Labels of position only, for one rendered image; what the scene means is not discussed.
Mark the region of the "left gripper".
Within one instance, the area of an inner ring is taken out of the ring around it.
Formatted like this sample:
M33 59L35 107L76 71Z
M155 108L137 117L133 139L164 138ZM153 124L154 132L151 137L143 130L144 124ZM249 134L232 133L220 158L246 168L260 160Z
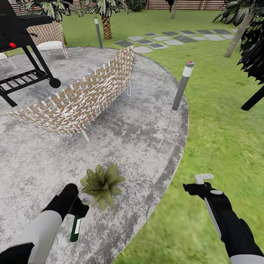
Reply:
M88 205L84 205L82 201L80 200L79 204L74 208L70 209L68 214L79 216L81 218L84 218L89 210Z

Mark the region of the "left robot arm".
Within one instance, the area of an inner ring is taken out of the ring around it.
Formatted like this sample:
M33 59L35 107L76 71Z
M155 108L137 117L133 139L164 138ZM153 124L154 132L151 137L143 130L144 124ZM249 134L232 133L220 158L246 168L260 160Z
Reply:
M95 203L95 197L79 196L76 185L69 183L47 204L37 218L13 239L0 253L0 264L46 264L50 250L67 214L84 218L88 205Z

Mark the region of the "insectifuge atomizer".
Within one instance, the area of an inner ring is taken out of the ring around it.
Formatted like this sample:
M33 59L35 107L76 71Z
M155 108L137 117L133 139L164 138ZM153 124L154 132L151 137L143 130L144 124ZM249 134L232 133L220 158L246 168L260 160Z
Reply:
M81 217L75 216L72 231L71 231L71 237L70 237L71 242L76 242L78 239L78 235L79 235L80 227L81 227L81 221L82 221Z

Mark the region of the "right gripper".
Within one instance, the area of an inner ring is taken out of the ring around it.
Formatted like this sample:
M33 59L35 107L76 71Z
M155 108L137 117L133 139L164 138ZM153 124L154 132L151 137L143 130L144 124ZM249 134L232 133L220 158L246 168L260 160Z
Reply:
M190 195L198 194L200 196L200 191L203 188L211 188L209 182L204 182L204 184L183 184L184 190L188 191Z

